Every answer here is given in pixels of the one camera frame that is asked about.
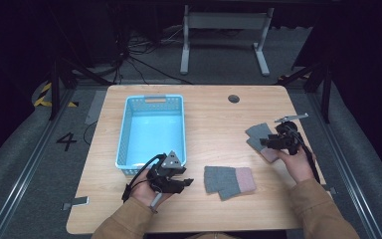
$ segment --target brown sleeve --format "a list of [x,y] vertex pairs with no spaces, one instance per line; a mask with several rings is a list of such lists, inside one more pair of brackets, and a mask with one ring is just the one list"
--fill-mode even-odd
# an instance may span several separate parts
[[150,208],[130,197],[103,221],[92,238],[142,239],[153,216]]
[[297,184],[290,191],[290,199],[305,238],[359,238],[315,179]]

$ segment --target pink and gray cloth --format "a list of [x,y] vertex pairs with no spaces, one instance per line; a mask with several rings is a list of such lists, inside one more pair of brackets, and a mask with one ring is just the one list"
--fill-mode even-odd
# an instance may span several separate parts
[[[250,137],[247,144],[267,161],[273,162],[278,159],[272,149],[260,143],[260,138],[267,138],[272,133],[266,123],[254,125],[247,129],[246,133]],[[256,190],[256,183],[249,167],[205,166],[204,185],[206,192],[218,192],[222,201]]]

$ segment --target blue plastic basket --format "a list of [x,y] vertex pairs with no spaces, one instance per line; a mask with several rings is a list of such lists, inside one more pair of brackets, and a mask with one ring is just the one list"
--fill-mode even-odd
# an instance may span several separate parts
[[116,156],[116,167],[125,175],[135,175],[156,154],[168,154],[172,150],[184,166],[185,144],[182,96],[130,96],[126,99]]

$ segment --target person's left hand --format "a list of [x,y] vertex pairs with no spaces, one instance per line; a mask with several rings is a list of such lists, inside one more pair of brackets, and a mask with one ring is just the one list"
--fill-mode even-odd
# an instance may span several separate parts
[[[147,172],[148,169],[144,170],[137,177],[137,179],[135,179],[134,185],[132,185],[133,188],[130,196],[144,203],[144,205],[150,206],[151,202],[156,197],[156,192],[154,192],[153,189],[151,189],[150,183],[147,181]],[[163,193],[160,200],[154,206],[154,210],[157,210],[157,207],[171,196],[172,193]]]

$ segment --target person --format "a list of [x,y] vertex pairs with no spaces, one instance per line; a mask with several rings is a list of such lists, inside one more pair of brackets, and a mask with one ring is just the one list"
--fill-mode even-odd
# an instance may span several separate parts
[[[303,227],[304,237],[359,238],[354,228],[343,218],[332,198],[314,179],[302,148],[295,155],[289,155],[280,150],[275,150],[274,153],[285,163],[288,173],[296,182],[296,186],[289,191],[289,197],[292,209]],[[145,174],[141,173],[136,181],[145,179]],[[155,196],[156,193],[150,188],[148,182],[137,184],[130,198],[103,221],[92,238],[142,239],[153,215],[149,205]],[[157,209],[170,196],[171,194],[163,194],[154,209]],[[192,238],[213,238],[213,233],[212,235],[198,234]],[[216,238],[232,237],[222,233],[217,234]]]

